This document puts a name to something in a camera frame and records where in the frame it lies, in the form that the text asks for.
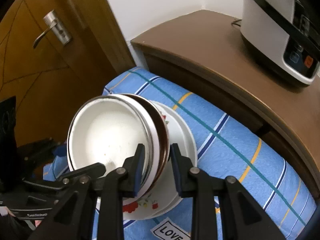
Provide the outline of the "person's left hand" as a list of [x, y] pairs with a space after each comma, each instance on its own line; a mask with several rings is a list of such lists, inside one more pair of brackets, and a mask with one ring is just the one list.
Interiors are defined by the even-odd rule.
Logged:
[[28, 239], [40, 223], [41, 220], [20, 220], [7, 207], [1, 207], [1, 239]]

